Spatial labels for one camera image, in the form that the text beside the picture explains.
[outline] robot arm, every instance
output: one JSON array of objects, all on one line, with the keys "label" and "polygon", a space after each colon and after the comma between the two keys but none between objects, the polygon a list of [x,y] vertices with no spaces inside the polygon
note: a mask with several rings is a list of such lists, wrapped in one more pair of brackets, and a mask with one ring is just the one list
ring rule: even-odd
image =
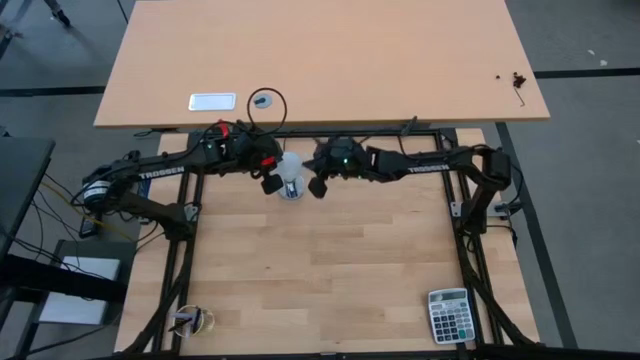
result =
[{"label": "robot arm", "polygon": [[282,156],[273,137],[247,131],[231,137],[226,124],[216,125],[218,134],[208,136],[205,131],[188,150],[146,158],[134,151],[125,159],[100,166],[83,179],[84,206],[92,212],[125,211],[157,221],[168,240],[185,240],[195,233],[199,204],[159,204],[132,192],[135,183],[182,173],[224,176],[249,172],[254,179],[263,179],[265,194],[282,187],[280,177],[269,174]]},{"label": "robot arm", "polygon": [[[482,170],[473,164],[474,156],[482,158]],[[473,197],[463,203],[460,218],[462,229],[476,234],[486,232],[486,210],[496,192],[511,184],[509,156],[486,145],[407,155],[373,147],[365,150],[352,138],[332,138],[319,143],[313,160],[304,166],[316,174],[309,190],[317,198],[326,194],[326,180],[336,176],[385,183],[411,174],[460,171],[478,185]]]}]

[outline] light wood tabletop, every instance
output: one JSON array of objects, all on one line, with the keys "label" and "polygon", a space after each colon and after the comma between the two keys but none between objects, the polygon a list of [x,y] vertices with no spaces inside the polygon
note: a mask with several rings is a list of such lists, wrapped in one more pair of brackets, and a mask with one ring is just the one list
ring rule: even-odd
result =
[{"label": "light wood tabletop", "polygon": [[[457,132],[462,145],[484,143],[481,130]],[[186,139],[164,135],[159,151],[183,150]],[[408,152],[435,150],[433,137],[404,142]],[[398,148],[395,137],[366,144]],[[308,138],[286,143],[303,158],[314,147]],[[178,176],[154,180],[150,197],[175,202],[179,182]],[[184,341],[182,354],[454,349],[434,343],[425,313],[429,291],[462,287],[441,175],[388,184],[339,179],[328,186],[323,200],[306,193],[286,201],[265,196],[247,174],[206,178],[187,303],[211,310],[215,327]],[[489,228],[482,242],[498,303],[537,340],[510,232]],[[154,312],[168,247],[161,237],[136,256],[116,350]],[[479,312],[490,342],[482,304]]]},{"label": "light wood tabletop", "polygon": [[[296,125],[549,118],[504,0],[172,0],[136,2],[95,125],[246,121],[263,86]],[[197,93],[235,108],[189,111]]]}]

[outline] wire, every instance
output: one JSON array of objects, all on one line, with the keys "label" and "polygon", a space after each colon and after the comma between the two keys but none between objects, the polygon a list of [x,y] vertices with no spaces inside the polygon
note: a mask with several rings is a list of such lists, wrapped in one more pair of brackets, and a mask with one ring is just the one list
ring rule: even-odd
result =
[{"label": "wire", "polygon": [[131,236],[127,235],[124,231],[122,231],[122,230],[118,229],[117,227],[112,226],[112,225],[109,225],[109,224],[105,224],[105,223],[103,223],[102,221],[100,221],[100,220],[96,220],[96,219],[92,218],[91,216],[89,216],[89,215],[87,215],[87,214],[85,214],[85,213],[83,213],[83,212],[79,211],[78,209],[76,209],[73,205],[71,205],[71,202],[70,202],[69,200],[67,200],[67,198],[65,198],[65,197],[64,197],[64,195],[63,195],[62,193],[60,193],[60,191],[58,191],[58,190],[54,189],[51,185],[49,185],[49,184],[47,184],[47,183],[45,183],[45,182],[42,182],[41,184],[42,184],[42,186],[44,186],[44,187],[48,188],[49,190],[53,191],[53,193],[54,193],[54,194],[56,194],[56,195],[58,195],[62,200],[64,200],[64,202],[65,202],[67,205],[69,205],[69,206],[73,209],[73,211],[75,211],[76,213],[78,213],[78,215],[82,216],[83,218],[87,219],[88,221],[90,221],[90,222],[92,222],[92,223],[94,223],[94,224],[96,224],[96,225],[102,226],[102,227],[103,227],[103,228],[105,228],[106,230],[113,231],[113,232],[115,232],[115,233],[119,234],[119,235],[120,235],[120,236],[122,236],[123,238],[125,238],[125,239],[127,239],[127,240],[131,241],[132,243],[135,243],[135,242],[136,242],[136,240],[135,240],[135,239],[133,239]]},{"label": "wire", "polygon": [[[104,329],[108,328],[109,326],[114,325],[120,319],[121,316],[122,316],[122,312],[120,314],[118,314],[118,316],[116,316],[113,320],[111,320],[111,322],[109,324],[107,324],[107,325],[103,325],[103,326],[101,326],[101,327],[99,327],[97,329],[93,329],[91,331],[88,331],[88,332],[86,332],[84,334],[81,334],[81,335],[78,335],[76,337],[73,337],[71,339],[58,341],[58,342],[53,343],[53,344],[49,344],[49,345],[46,345],[46,346],[43,346],[43,347],[39,347],[37,349],[30,350],[26,354],[21,354],[20,358],[22,358],[23,356],[26,357],[26,356],[37,354],[39,352],[43,352],[43,351],[46,351],[46,350],[49,350],[49,349],[53,349],[53,348],[58,347],[58,346],[66,345],[66,344],[72,343],[74,341],[78,341],[80,339],[83,339],[83,338],[85,338],[87,336],[93,335],[93,334],[95,334],[95,333],[97,333],[97,332],[99,332],[101,330],[104,330]],[[13,357],[10,357],[10,358],[8,358],[6,360],[18,360],[18,359],[19,358],[17,356],[13,356]]]},{"label": "wire", "polygon": [[153,229],[151,229],[151,231],[149,231],[149,233],[148,233],[147,235],[145,235],[145,236],[141,237],[141,238],[140,238],[140,239],[138,239],[138,241],[136,241],[136,242],[138,242],[138,243],[139,243],[140,241],[142,241],[142,240],[144,240],[144,239],[148,238],[149,236],[151,236],[151,234],[153,234],[153,233],[156,231],[156,229],[158,228],[158,222],[156,221],[155,223],[156,223],[156,224],[153,226]]},{"label": "wire", "polygon": [[[40,189],[38,189],[38,194],[40,194],[40,197],[42,197],[42,200],[44,201],[45,205],[47,205],[47,207],[49,208],[49,210],[51,210],[51,212],[53,212],[57,217],[58,217],[58,221],[62,222],[62,216],[60,216],[60,214],[58,214],[53,207],[49,204],[49,202],[47,201],[47,198],[44,196],[44,194],[42,193],[42,191],[40,191]],[[80,252],[80,245],[78,243],[78,239],[76,239],[75,236],[73,236],[73,234],[69,231],[69,229],[67,229],[66,226],[63,226],[64,231],[67,232],[67,234],[69,235],[69,237],[71,237],[71,240],[73,240],[75,242],[76,245],[76,260],[78,261],[78,266],[80,266],[80,256],[78,255]]]},{"label": "wire", "polygon": [[258,127],[256,126],[255,121],[253,121],[253,116],[251,116],[251,100],[253,100],[253,97],[261,92],[261,91],[271,91],[276,93],[278,96],[280,96],[280,99],[282,99],[282,105],[284,106],[284,114],[282,115],[282,120],[280,121],[280,125],[278,125],[277,128],[267,131],[265,133],[260,134],[260,136],[263,135],[269,135],[269,134],[273,134],[275,132],[277,132],[278,130],[280,130],[282,128],[282,126],[284,125],[285,121],[287,121],[287,113],[289,112],[288,107],[287,107],[287,100],[285,100],[284,95],[282,95],[282,93],[272,87],[261,87],[258,88],[256,90],[254,90],[251,95],[249,95],[249,98],[247,99],[247,117],[249,118],[249,121],[251,122],[251,130],[255,131]]},{"label": "wire", "polygon": [[[35,200],[31,200],[31,204],[35,205]],[[40,249],[42,249],[44,247],[44,226],[42,225],[42,216],[40,215],[40,210],[38,210],[37,206],[35,209],[36,214],[38,214],[38,222],[40,223]],[[36,258],[33,260],[38,260],[40,255],[42,255],[42,251],[38,252],[38,255],[36,255]]]},{"label": "wire", "polygon": [[178,128],[167,128],[167,129],[149,129],[149,130],[145,130],[145,131],[139,131],[135,134],[133,134],[133,137],[137,137],[137,138],[143,138],[146,136],[149,136],[153,133],[160,133],[160,134],[164,134],[167,132],[179,132]]},{"label": "wire", "polygon": [[51,214],[50,212],[48,212],[47,210],[41,208],[40,206],[36,205],[36,204],[31,204],[31,206],[37,208],[38,210],[40,210],[41,213],[51,217],[53,220],[59,222],[60,224],[66,226],[68,229],[75,231],[76,233],[80,232],[78,229],[74,228],[73,226],[67,224],[64,221],[60,221],[60,219],[58,219],[55,215]]},{"label": "wire", "polygon": [[511,164],[511,167],[516,170],[520,174],[520,182],[518,183],[518,189],[516,190],[516,196],[507,203],[507,207],[511,206],[520,198],[520,192],[522,191],[522,184],[524,184],[524,174],[522,174],[522,170],[518,169],[517,166]]},{"label": "wire", "polygon": [[54,179],[53,177],[51,177],[51,175],[45,173],[44,176],[46,176],[49,180],[51,180],[54,184],[58,185],[62,190],[64,190],[64,192],[66,192],[67,194],[69,194],[69,196],[73,196],[73,193],[71,191],[69,191],[69,189],[67,189],[66,187],[64,187],[62,184],[60,184],[58,181],[56,181],[56,179]]},{"label": "wire", "polygon": [[124,221],[124,222],[130,222],[131,220],[133,220],[135,218],[135,216],[131,215],[130,218],[125,219],[124,215],[122,215],[122,212],[118,212],[118,216],[120,216],[120,219],[122,219],[122,221]]},{"label": "wire", "polygon": [[164,231],[163,231],[163,232],[161,232],[160,234],[158,234],[158,235],[156,235],[156,236],[152,237],[151,239],[149,239],[149,240],[148,240],[147,242],[145,242],[144,244],[142,244],[142,245],[138,246],[138,248],[137,248],[137,249],[136,249],[136,251],[133,253],[133,255],[135,256],[135,255],[138,253],[138,251],[140,251],[143,247],[145,247],[145,246],[149,245],[149,243],[151,243],[153,240],[155,240],[155,239],[159,238],[159,237],[160,237],[160,236],[162,236],[162,235],[164,235]]},{"label": "wire", "polygon": [[285,149],[287,148],[287,139],[289,138],[289,136],[291,136],[291,134],[293,134],[294,132],[300,130],[300,128],[293,128],[291,130],[289,130],[289,132],[287,132],[287,134],[284,136],[283,140],[282,140],[282,152],[285,152]]},{"label": "wire", "polygon": [[509,225],[487,225],[487,227],[496,227],[496,228],[505,228],[505,229],[509,229],[509,231],[511,231],[511,237],[515,238],[516,240],[518,239],[518,235],[515,231],[515,229]]},{"label": "wire", "polygon": [[129,19],[127,18],[127,14],[124,12],[124,8],[122,7],[122,3],[120,2],[120,0],[118,1],[118,6],[120,7],[120,11],[122,12],[122,17],[124,18],[124,22],[127,23],[127,25],[129,24]]},{"label": "wire", "polygon": [[107,279],[106,277],[100,275],[100,274],[96,274],[96,273],[92,273],[90,271],[86,271],[81,269],[79,266],[73,265],[73,264],[69,264],[67,262],[64,262],[62,259],[60,259],[60,257],[58,257],[56,254],[49,252],[43,248],[38,248],[37,246],[33,245],[33,244],[29,244],[28,242],[19,239],[15,236],[11,236],[8,233],[4,232],[4,234],[8,237],[10,237],[13,242],[15,242],[16,244],[20,245],[23,249],[32,252],[32,253],[42,253],[42,256],[46,257],[47,259],[54,261],[56,263],[59,263],[60,265],[64,266],[65,268],[67,268],[67,270],[71,271],[71,268],[74,268],[76,270],[78,270],[79,272],[86,274],[86,275],[91,275],[91,276],[95,276],[97,278],[101,278],[101,279],[105,279],[105,280],[111,280],[111,279]]}]

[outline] black cable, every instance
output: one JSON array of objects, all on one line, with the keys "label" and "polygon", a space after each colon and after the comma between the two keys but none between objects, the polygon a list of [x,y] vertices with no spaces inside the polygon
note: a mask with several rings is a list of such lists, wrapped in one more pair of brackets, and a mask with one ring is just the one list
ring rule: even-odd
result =
[{"label": "black cable", "polygon": [[[60,222],[62,222],[62,216],[60,216],[60,214],[58,214],[53,207],[51,206],[51,204],[49,204],[49,202],[47,201],[47,198],[44,196],[44,194],[42,193],[42,191],[40,191],[39,189],[37,190],[38,194],[40,194],[40,197],[42,198],[42,201],[44,201],[44,204],[49,208],[49,210],[51,210],[52,213],[54,213],[58,219],[60,220]],[[71,231],[69,231],[69,229],[67,229],[66,226],[63,226],[64,231],[71,237],[71,240],[73,240],[73,242],[75,243],[75,250],[76,250],[76,260],[78,261],[78,266],[80,266],[80,243],[78,242],[78,239],[76,239],[75,236],[73,236],[73,234],[71,233]]]},{"label": "black cable", "polygon": [[512,228],[511,226],[508,225],[487,225],[487,227],[499,227],[499,228],[505,228],[505,229],[509,229],[509,231],[511,232],[511,238],[518,240],[518,234],[516,233],[516,230],[514,228]]},{"label": "black cable", "polygon": [[60,259],[60,257],[58,257],[57,255],[55,255],[55,254],[53,254],[53,253],[51,253],[51,252],[49,252],[49,251],[47,251],[47,250],[40,249],[40,248],[38,248],[37,246],[35,246],[35,245],[33,245],[33,244],[29,244],[28,242],[26,242],[26,241],[24,241],[24,240],[21,240],[21,239],[18,239],[18,238],[16,238],[16,237],[14,237],[14,238],[13,238],[13,241],[14,241],[16,244],[20,245],[23,249],[25,249],[25,250],[27,250],[27,251],[29,251],[29,252],[33,252],[33,253],[41,252],[41,253],[42,253],[42,256],[46,257],[47,259],[49,259],[49,260],[51,260],[51,261],[53,261],[53,262],[56,262],[56,263],[60,264],[61,266],[64,266],[68,271],[71,271],[71,268],[74,268],[74,269],[76,269],[78,272],[81,272],[81,273],[83,273],[83,274],[85,274],[85,275],[91,275],[91,276],[95,276],[95,277],[100,278],[100,279],[104,279],[104,280],[112,281],[111,279],[108,279],[108,278],[106,278],[106,277],[104,277],[104,276],[102,276],[102,275],[100,275],[100,274],[92,273],[92,272],[90,272],[90,271],[83,270],[83,269],[81,269],[80,267],[78,267],[78,266],[76,266],[76,265],[73,265],[73,264],[69,264],[69,263],[67,263],[67,262],[64,262],[64,261],[63,261],[62,259]]},{"label": "black cable", "polygon": [[149,236],[151,236],[151,234],[153,234],[156,231],[156,229],[158,228],[158,224],[159,223],[157,221],[155,221],[155,223],[156,224],[153,226],[153,229],[151,229],[151,231],[149,231],[149,233],[147,235],[145,235],[145,236],[141,237],[140,239],[138,239],[137,243],[139,243],[140,241],[148,238]]},{"label": "black cable", "polygon": [[518,183],[518,189],[516,190],[516,196],[507,203],[507,207],[511,206],[520,198],[520,192],[522,191],[522,184],[524,183],[524,174],[522,174],[522,170],[518,169],[517,166],[511,164],[511,167],[516,170],[520,174],[520,182]]},{"label": "black cable", "polygon": [[[36,201],[31,200],[31,204],[35,206]],[[38,210],[37,206],[35,207],[35,209],[36,209],[36,214],[38,215],[38,222],[40,223],[40,249],[42,249],[44,247],[44,226],[42,225],[42,216],[40,215],[40,210]],[[33,260],[37,261],[40,255],[42,255],[42,251],[38,252],[38,255],[36,255],[36,258]]]},{"label": "black cable", "polygon": [[162,235],[164,235],[164,231],[163,231],[163,232],[161,232],[160,234],[158,234],[158,235],[156,235],[156,236],[152,237],[151,239],[147,240],[147,242],[145,242],[144,244],[142,244],[142,245],[138,246],[138,248],[136,249],[136,251],[133,253],[133,254],[134,254],[134,256],[135,256],[135,255],[138,253],[138,251],[140,251],[143,247],[145,247],[145,246],[149,245],[149,243],[151,243],[153,240],[155,240],[155,239],[159,238],[159,237],[160,237],[160,236],[162,236]]},{"label": "black cable", "polygon": [[253,100],[253,97],[261,92],[261,91],[271,91],[273,93],[276,93],[278,96],[280,96],[280,99],[282,99],[282,105],[284,106],[284,114],[282,115],[282,120],[280,121],[280,125],[278,125],[277,128],[271,130],[271,131],[267,131],[265,133],[260,134],[260,136],[262,135],[269,135],[269,134],[273,134],[275,132],[277,132],[278,130],[280,130],[282,128],[282,126],[284,125],[285,121],[287,121],[287,113],[289,112],[288,108],[287,108],[287,100],[285,100],[284,95],[282,95],[282,93],[272,87],[261,87],[258,88],[256,90],[254,90],[251,95],[249,95],[249,98],[247,99],[247,117],[249,118],[249,122],[251,122],[251,130],[252,131],[256,131],[258,126],[256,126],[255,121],[253,121],[253,116],[251,116],[251,100]]},{"label": "black cable", "polygon": [[120,219],[122,219],[122,221],[124,222],[130,222],[131,220],[133,220],[135,218],[135,216],[131,215],[130,218],[125,219],[124,215],[122,215],[121,211],[118,211],[118,216],[120,216]]},{"label": "black cable", "polygon": [[133,137],[143,138],[143,137],[149,136],[149,135],[154,134],[154,133],[164,134],[164,133],[168,133],[168,132],[179,132],[179,131],[178,131],[178,128],[149,129],[149,130],[139,131],[139,132],[133,134]]},{"label": "black cable", "polygon": [[116,0],[118,1],[118,6],[120,7],[120,11],[122,12],[122,17],[124,18],[124,22],[127,23],[127,25],[129,24],[129,19],[127,18],[127,14],[124,12],[124,8],[122,7],[122,3],[120,2],[120,0]]},{"label": "black cable", "polygon": [[109,326],[112,326],[113,324],[115,324],[115,323],[118,321],[118,319],[120,319],[120,316],[122,316],[122,313],[118,314],[118,316],[116,316],[116,317],[115,317],[115,318],[114,318],[114,319],[113,319],[109,324],[107,324],[107,325],[103,325],[103,326],[101,326],[101,327],[99,327],[99,328],[97,328],[97,329],[93,329],[93,330],[91,330],[91,331],[88,331],[88,332],[86,332],[86,333],[84,333],[84,334],[82,334],[82,335],[78,335],[78,336],[73,337],[73,338],[71,338],[71,339],[67,339],[67,340],[63,340],[63,341],[58,341],[58,342],[53,343],[53,344],[49,344],[49,345],[46,345],[46,346],[43,346],[43,347],[39,347],[39,348],[37,348],[37,349],[30,350],[30,351],[29,351],[29,352],[27,352],[26,354],[21,354],[21,355],[20,355],[20,357],[18,357],[18,356],[12,356],[12,357],[7,358],[7,359],[5,359],[5,360],[18,360],[18,359],[22,359],[22,358],[23,358],[23,356],[30,356],[30,355],[33,355],[33,354],[37,354],[37,353],[39,353],[39,352],[43,352],[43,351],[46,351],[46,350],[49,350],[49,349],[53,349],[53,348],[58,347],[58,346],[62,346],[62,345],[66,345],[66,344],[72,343],[72,342],[74,342],[74,341],[78,341],[78,340],[83,339],[83,338],[85,338],[85,337],[87,337],[87,336],[89,336],[89,335],[93,335],[93,334],[95,334],[95,333],[97,333],[97,332],[99,332],[99,331],[101,331],[101,330],[104,330],[104,329],[108,328]]},{"label": "black cable", "polygon": [[56,179],[54,179],[53,177],[51,177],[51,175],[45,173],[44,176],[46,176],[49,180],[51,180],[54,184],[58,185],[62,190],[64,190],[64,192],[66,192],[67,194],[69,194],[69,196],[73,196],[73,193],[71,191],[69,191],[69,189],[67,189],[66,187],[64,187],[62,184],[60,184],[58,181],[56,181]]},{"label": "black cable", "polygon": [[285,149],[287,148],[287,139],[289,138],[289,136],[298,130],[300,130],[300,128],[293,128],[289,130],[287,134],[284,136],[282,140],[282,152],[285,152]]},{"label": "black cable", "polygon": [[45,214],[45,215],[49,216],[49,217],[50,217],[50,218],[52,218],[53,220],[55,220],[55,221],[59,222],[60,224],[62,224],[62,225],[64,225],[64,226],[66,226],[68,229],[73,230],[73,231],[75,231],[76,233],[78,233],[78,232],[79,232],[79,231],[78,231],[78,229],[74,228],[73,226],[71,226],[71,225],[67,224],[67,223],[66,223],[66,222],[64,222],[64,221],[60,221],[60,219],[58,219],[55,215],[53,215],[52,213],[48,212],[47,210],[45,210],[45,209],[41,208],[41,207],[40,207],[40,206],[38,206],[37,204],[32,203],[32,204],[31,204],[31,206],[33,206],[33,207],[35,207],[36,209],[40,210],[40,212],[41,212],[41,213],[43,213],[43,214]]}]

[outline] floor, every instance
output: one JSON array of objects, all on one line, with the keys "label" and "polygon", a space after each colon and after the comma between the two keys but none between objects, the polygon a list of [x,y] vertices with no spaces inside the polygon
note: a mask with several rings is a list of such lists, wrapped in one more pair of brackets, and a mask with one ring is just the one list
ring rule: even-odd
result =
[{"label": "floor", "polygon": [[[0,0],[0,7],[6,4]],[[102,86],[106,84],[125,20],[113,0],[61,0],[74,29],[51,19],[40,0],[13,0],[0,21],[23,34],[0,59],[0,89]],[[133,0],[122,0],[127,16]],[[507,0],[518,34],[536,71],[640,66],[640,2],[635,0]],[[539,81],[552,115],[545,123],[512,124],[522,170],[578,344],[583,348],[640,352],[640,77]],[[135,130],[96,130],[92,122],[101,95],[0,98],[0,125],[14,136],[50,137],[57,142],[49,174],[77,189],[97,164],[129,149],[152,154],[157,135],[138,139]],[[483,125],[491,145],[495,127]],[[80,220],[45,193],[73,226]],[[38,204],[43,205],[37,197]],[[45,248],[68,237],[44,216]],[[135,224],[123,224],[132,236]],[[526,223],[516,216],[518,254],[542,341],[560,345],[551,307],[533,255]],[[30,211],[19,237],[39,239]],[[102,236],[118,240],[117,236]],[[16,249],[15,252],[29,256]],[[0,335],[0,358],[13,352],[29,311],[15,305]],[[47,325],[34,348],[87,331]],[[116,328],[33,359],[86,359],[109,355]]]}]

